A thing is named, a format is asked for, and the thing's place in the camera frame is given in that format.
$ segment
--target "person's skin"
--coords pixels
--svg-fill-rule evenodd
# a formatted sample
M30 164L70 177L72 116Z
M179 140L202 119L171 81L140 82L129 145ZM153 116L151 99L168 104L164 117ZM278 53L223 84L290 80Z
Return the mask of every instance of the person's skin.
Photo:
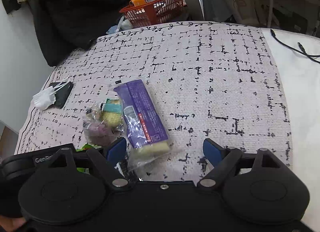
M0 226L7 232L13 232L20 228L26 220L24 218L7 218L0 215Z

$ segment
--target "black cable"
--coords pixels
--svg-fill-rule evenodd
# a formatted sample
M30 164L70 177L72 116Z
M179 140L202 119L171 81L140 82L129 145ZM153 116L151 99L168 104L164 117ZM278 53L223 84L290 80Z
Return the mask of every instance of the black cable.
M287 47L287 48L289 48L289 49L291 49L291 50L294 50L294 51L296 51L296 52L298 52L298 53L300 53L300 54L303 54L304 56L307 56L307 57L310 58L310 59L312 59L311 57L320 57L320 55L310 55L310 54L307 54L306 51L305 51L305 49L303 48L303 46L302 46L300 43L298 43L298 44L299 44L299 48L300 48L303 52L301 52L301 51L299 51L299 50L297 50L297 49L295 49L295 48L293 48L293 47L291 47L291 46L289 46L289 45L284 44L283 42L281 42L281 41L276 37L276 34L275 34L275 32L274 32L272 29L270 29L270 33L271 33L272 37L273 37L278 43L282 44L283 46L285 46L285 47Z
M307 56L310 60L312 60L314 62L320 63L320 61L317 61L316 59L312 58L309 54L306 53L306 50L304 49L304 47L302 46L301 43L298 43L298 45L305 56Z

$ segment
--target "white tabletop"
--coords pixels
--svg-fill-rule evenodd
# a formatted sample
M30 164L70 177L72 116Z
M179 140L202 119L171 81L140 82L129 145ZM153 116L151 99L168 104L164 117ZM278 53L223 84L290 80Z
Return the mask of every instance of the white tabletop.
M293 142L293 171L310 192L310 203L302 221L320 231L320 64L279 44L263 29L276 61L287 99ZM276 37L308 54L320 54L318 38L274 30Z

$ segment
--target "orange plastic basket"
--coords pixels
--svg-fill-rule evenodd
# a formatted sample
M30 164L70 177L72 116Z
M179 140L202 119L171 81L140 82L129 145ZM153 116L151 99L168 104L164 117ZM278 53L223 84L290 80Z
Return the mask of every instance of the orange plastic basket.
M142 6L126 6L120 10L134 28L162 24L182 13L183 0L155 0Z

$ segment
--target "black vine pattern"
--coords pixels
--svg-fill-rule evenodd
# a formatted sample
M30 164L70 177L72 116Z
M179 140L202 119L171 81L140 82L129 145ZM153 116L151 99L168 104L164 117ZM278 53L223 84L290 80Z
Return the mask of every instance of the black vine pattern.
M66 74L74 88L63 109L29 109L16 153L72 142L85 144L82 115L113 98L117 80L141 78L173 143L172 153L138 171L145 180L194 180L208 172L209 137L244 152L266 147L292 163L289 115L278 70L258 28L177 22L98 38L74 50L49 76Z

